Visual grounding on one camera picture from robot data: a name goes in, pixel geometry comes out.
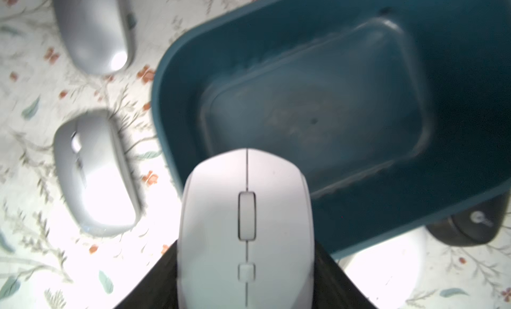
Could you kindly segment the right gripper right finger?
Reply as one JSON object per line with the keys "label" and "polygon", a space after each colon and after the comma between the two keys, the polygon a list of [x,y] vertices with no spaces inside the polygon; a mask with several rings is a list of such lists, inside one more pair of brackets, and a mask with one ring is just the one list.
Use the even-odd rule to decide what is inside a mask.
{"label": "right gripper right finger", "polygon": [[315,243],[314,309],[376,309],[331,258]]}

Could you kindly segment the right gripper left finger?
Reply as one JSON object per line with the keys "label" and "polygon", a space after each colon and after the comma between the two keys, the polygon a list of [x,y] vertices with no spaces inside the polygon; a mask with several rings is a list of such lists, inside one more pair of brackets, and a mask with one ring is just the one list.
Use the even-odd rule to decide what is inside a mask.
{"label": "right gripper left finger", "polygon": [[174,242],[117,309],[178,308],[177,254]]}

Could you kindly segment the white mouse large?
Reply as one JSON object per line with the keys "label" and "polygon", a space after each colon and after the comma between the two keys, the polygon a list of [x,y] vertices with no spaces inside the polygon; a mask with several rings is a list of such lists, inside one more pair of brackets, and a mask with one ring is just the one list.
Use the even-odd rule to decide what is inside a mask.
{"label": "white mouse large", "polygon": [[291,162],[238,149],[201,162],[182,194],[180,308],[311,308],[310,192]]}

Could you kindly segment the silver mouse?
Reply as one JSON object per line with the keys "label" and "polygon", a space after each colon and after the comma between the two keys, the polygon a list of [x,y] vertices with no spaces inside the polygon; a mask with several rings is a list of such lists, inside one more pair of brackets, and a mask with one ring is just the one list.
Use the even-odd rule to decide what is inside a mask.
{"label": "silver mouse", "polygon": [[134,57],[127,0],[52,0],[57,25],[73,64],[89,75],[126,69]]}
{"label": "silver mouse", "polygon": [[53,152],[64,199],[83,232],[113,237],[137,225],[141,205],[109,110],[87,111],[62,124]]}

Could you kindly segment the black Lecoo mouse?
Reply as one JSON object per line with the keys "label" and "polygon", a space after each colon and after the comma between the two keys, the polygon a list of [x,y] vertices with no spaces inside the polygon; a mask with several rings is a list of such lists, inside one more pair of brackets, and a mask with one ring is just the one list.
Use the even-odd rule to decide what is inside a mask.
{"label": "black Lecoo mouse", "polygon": [[502,227],[509,199],[509,192],[501,194],[426,228],[434,238],[448,246],[488,244]]}

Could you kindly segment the teal plastic storage box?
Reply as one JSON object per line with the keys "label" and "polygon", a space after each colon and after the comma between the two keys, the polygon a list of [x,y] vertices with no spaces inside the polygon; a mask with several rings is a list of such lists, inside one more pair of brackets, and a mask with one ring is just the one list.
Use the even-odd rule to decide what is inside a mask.
{"label": "teal plastic storage box", "polygon": [[178,191],[281,156],[344,257],[510,189],[510,0],[259,0],[176,40],[151,102]]}

